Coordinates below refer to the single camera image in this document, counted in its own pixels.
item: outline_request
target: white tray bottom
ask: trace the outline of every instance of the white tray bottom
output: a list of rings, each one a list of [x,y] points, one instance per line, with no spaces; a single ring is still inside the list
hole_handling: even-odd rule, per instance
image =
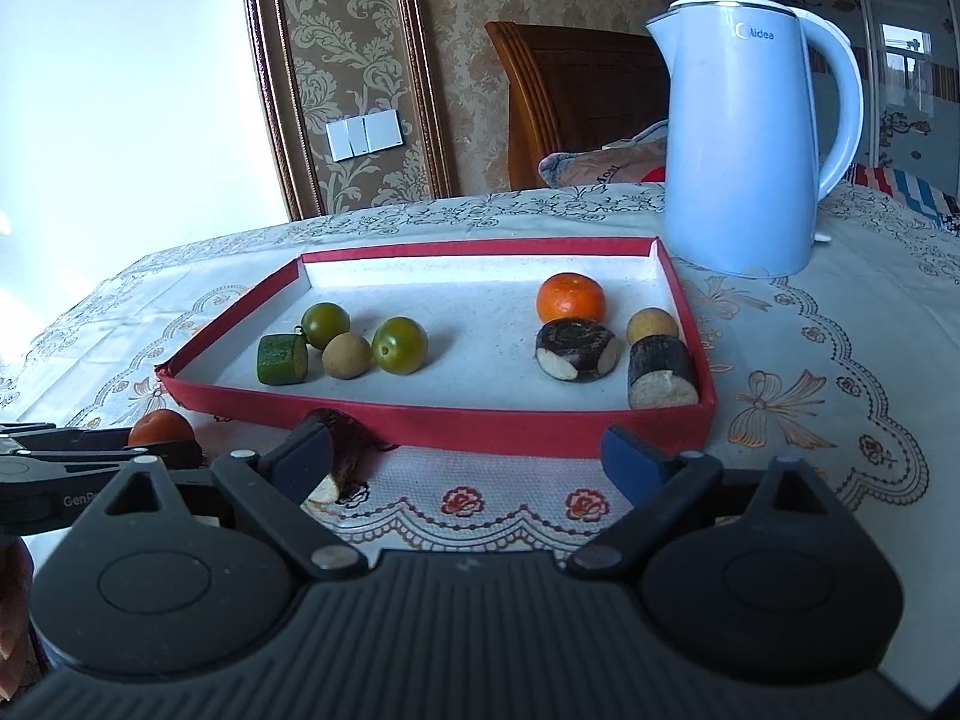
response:
[[[583,384],[551,379],[534,357],[536,291],[546,278],[575,271],[607,296],[606,326],[621,343],[617,367]],[[270,333],[292,333],[314,303],[334,302],[368,341],[388,317],[416,319],[429,336],[427,364],[409,376],[372,367],[339,381],[323,374],[310,349],[304,384],[264,386],[256,346]],[[677,309],[656,257],[581,255],[401,257],[301,266],[301,276],[203,351],[179,379],[276,394],[342,401],[458,409],[626,410],[627,322],[634,312]]]

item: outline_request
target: green cherry tomato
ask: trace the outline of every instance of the green cherry tomato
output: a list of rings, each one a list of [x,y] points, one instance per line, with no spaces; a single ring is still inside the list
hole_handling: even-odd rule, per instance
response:
[[[373,334],[373,362],[388,373],[405,376],[426,360],[426,331],[413,319],[393,317]]]
[[[350,331],[350,314],[336,303],[317,303],[304,312],[301,319],[306,343],[315,349],[325,349],[333,338]]]

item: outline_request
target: striped pillow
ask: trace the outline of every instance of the striped pillow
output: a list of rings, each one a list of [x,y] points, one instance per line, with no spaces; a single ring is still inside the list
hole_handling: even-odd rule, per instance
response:
[[[944,225],[946,218],[960,215],[960,205],[957,204],[956,197],[903,170],[854,165],[851,172],[851,183],[889,194],[911,211],[924,215],[938,227]]]

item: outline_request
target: tangerine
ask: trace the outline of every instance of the tangerine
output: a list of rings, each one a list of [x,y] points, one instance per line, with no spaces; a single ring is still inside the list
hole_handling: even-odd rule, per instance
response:
[[[136,420],[127,438],[127,445],[144,446],[195,439],[193,427],[183,415],[170,409],[156,409]]]
[[[541,322],[554,319],[591,319],[603,322],[607,299],[603,288],[589,276],[556,274],[536,293],[536,314]]]

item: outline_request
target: midea logo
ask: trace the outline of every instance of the midea logo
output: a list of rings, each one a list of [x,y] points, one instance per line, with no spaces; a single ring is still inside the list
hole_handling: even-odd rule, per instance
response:
[[[762,29],[755,29],[752,26],[746,25],[743,22],[736,23],[736,25],[733,27],[733,34],[736,35],[738,38],[743,38],[744,40],[747,40],[752,37],[763,38],[764,40],[774,39],[774,33],[765,32]]]

